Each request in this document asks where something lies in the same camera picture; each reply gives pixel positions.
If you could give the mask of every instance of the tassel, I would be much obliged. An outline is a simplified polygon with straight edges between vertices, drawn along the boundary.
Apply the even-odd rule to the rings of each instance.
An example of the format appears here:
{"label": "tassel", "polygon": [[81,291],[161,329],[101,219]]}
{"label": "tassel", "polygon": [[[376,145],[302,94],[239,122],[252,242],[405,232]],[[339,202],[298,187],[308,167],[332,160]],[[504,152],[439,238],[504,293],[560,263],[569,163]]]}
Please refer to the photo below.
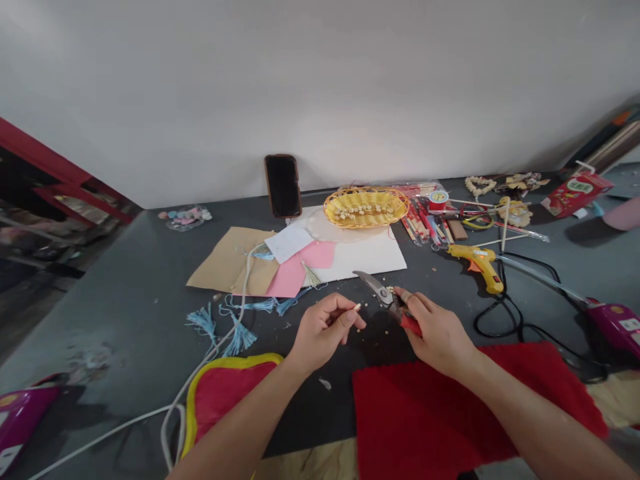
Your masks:
{"label": "tassel", "polygon": [[215,322],[211,318],[211,302],[209,302],[208,310],[202,307],[200,310],[191,312],[187,315],[188,323],[185,325],[194,326],[200,335],[206,335],[211,339],[211,346],[207,350],[207,354],[211,351],[216,342]]}
{"label": "tassel", "polygon": [[305,272],[307,272],[307,276],[305,278],[306,281],[308,281],[312,287],[317,287],[318,285],[320,285],[320,279],[318,278],[318,276],[313,272],[313,270],[311,270],[306,263],[302,262],[302,266],[305,268]]}
{"label": "tassel", "polygon": [[238,319],[235,317],[232,310],[220,304],[218,305],[218,312],[220,313],[220,315],[230,315],[233,320],[233,324],[237,325],[235,330],[233,331],[233,337],[231,338],[230,344],[228,344],[227,348],[222,354],[223,357],[232,357],[234,355],[237,355],[238,353],[252,346],[253,342],[258,339],[258,337],[253,332],[248,330],[244,325],[242,325],[242,323],[238,322]]}
{"label": "tassel", "polygon": [[311,289],[314,290],[320,290],[323,289],[324,287],[326,287],[328,285],[328,283],[321,283],[319,285],[316,285],[315,287],[307,287],[305,289],[300,290],[300,292],[298,292],[298,294],[295,296],[295,298],[292,299],[286,299],[283,302],[278,302],[278,300],[276,299],[276,312],[278,312],[278,315],[280,315],[281,317],[284,316],[284,314],[287,312],[287,310],[289,310],[292,306],[294,306],[296,303],[298,303],[298,300],[300,300],[300,297],[302,297],[306,292],[308,292]]}
{"label": "tassel", "polygon": [[260,258],[262,260],[274,260],[275,256],[272,254],[271,250],[266,243],[261,243],[256,250],[253,251],[252,256],[256,258]]}
{"label": "tassel", "polygon": [[[228,308],[235,308],[235,309],[240,309],[241,305],[236,305],[233,302],[233,295],[232,294],[228,294],[225,297],[225,305]],[[274,297],[271,297],[268,300],[264,300],[262,302],[257,302],[257,303],[245,303],[245,309],[247,310],[262,310],[265,312],[269,312],[271,313],[273,311],[273,308],[276,306],[276,300]]]}

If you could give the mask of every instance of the smartphone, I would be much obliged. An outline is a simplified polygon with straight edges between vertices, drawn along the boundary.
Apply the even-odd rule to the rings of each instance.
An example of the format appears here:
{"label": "smartphone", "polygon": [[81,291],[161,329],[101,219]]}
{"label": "smartphone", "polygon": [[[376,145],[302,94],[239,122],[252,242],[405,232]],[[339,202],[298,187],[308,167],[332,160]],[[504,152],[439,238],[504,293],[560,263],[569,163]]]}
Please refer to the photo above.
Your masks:
{"label": "smartphone", "polygon": [[276,218],[299,217],[302,206],[295,158],[285,153],[267,155],[265,172],[273,216]]}

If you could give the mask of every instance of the purple device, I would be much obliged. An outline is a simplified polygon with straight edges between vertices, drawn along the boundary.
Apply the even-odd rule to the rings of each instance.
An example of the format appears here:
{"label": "purple device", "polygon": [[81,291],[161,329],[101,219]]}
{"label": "purple device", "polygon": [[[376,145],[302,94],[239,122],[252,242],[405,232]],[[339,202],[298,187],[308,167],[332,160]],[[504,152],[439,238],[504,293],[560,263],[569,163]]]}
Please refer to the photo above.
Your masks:
{"label": "purple device", "polygon": [[48,386],[0,396],[0,478],[8,472],[58,392],[58,386]]}
{"label": "purple device", "polygon": [[630,308],[600,303],[587,308],[587,315],[614,347],[629,350],[640,359],[640,320]]}

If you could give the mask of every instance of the gray table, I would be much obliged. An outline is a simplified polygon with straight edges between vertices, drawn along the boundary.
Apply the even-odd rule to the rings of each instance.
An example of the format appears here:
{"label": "gray table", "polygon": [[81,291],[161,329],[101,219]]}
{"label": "gray table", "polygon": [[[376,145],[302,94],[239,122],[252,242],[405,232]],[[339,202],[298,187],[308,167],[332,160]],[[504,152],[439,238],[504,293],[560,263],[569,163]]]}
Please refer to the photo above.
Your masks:
{"label": "gray table", "polygon": [[[637,166],[618,169],[611,177],[628,193],[640,177]],[[453,197],[470,198],[463,182],[443,182]],[[539,201],[548,189],[527,200]],[[305,206],[319,205],[325,195],[305,197]],[[490,194],[487,200],[496,200]],[[603,199],[605,209],[618,202]],[[76,370],[96,352],[109,358],[109,366],[93,372],[84,387],[70,388],[44,418],[26,448],[13,478],[36,473],[57,458],[86,444],[125,420],[169,404],[186,377],[200,362],[209,342],[184,326],[186,314],[205,305],[212,291],[187,288],[187,279],[232,225],[280,230],[282,220],[271,215],[266,197],[208,205],[214,220],[188,233],[168,230],[155,212],[142,213],[115,244],[66,295],[0,369],[2,392],[20,389],[56,371]],[[624,303],[640,311],[637,284],[637,245],[640,231],[620,235],[599,226],[600,221],[574,218],[553,221],[536,212],[531,228],[551,237],[546,244],[522,239],[508,250],[554,265],[562,280],[586,295],[602,301]],[[422,291],[454,310],[476,345],[514,343],[514,336],[490,340],[474,332],[478,312],[493,301],[466,265],[429,247],[417,247],[400,224],[393,226],[408,268],[378,275],[386,284]],[[496,239],[497,229],[473,233],[474,243]],[[589,351],[581,319],[553,290],[528,276],[508,270],[511,296],[528,321],[535,322],[581,353]],[[258,335],[243,355],[274,351],[286,355],[295,338],[304,310],[332,291],[354,301],[371,299],[357,279],[338,281],[308,293],[286,316],[248,311],[245,324]],[[351,372],[371,365],[414,360],[404,332],[374,301],[363,316],[369,327],[352,331],[346,347],[339,347],[330,362],[312,375],[294,396],[267,450],[276,455],[336,441],[355,434],[355,410]],[[218,332],[230,328],[228,317],[218,319]],[[486,329],[508,329],[511,322],[497,309],[485,322]],[[533,333],[527,338],[536,341]],[[586,370],[586,375],[596,373]],[[328,391],[319,382],[329,381]],[[82,454],[48,478],[150,478],[166,472],[159,449],[161,418],[138,424]]]}

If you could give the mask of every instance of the pink paper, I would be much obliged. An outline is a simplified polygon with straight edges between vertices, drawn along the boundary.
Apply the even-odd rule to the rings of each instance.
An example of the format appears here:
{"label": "pink paper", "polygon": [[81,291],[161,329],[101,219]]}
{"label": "pink paper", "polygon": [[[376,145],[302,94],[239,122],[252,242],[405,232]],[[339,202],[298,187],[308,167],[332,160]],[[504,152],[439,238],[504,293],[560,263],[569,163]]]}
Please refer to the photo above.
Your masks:
{"label": "pink paper", "polygon": [[314,241],[278,268],[271,285],[267,290],[267,297],[294,298],[307,276],[304,261],[309,268],[331,268],[335,243]]}
{"label": "pink paper", "polygon": [[314,241],[300,250],[297,255],[309,268],[331,268],[334,253],[334,242]]}

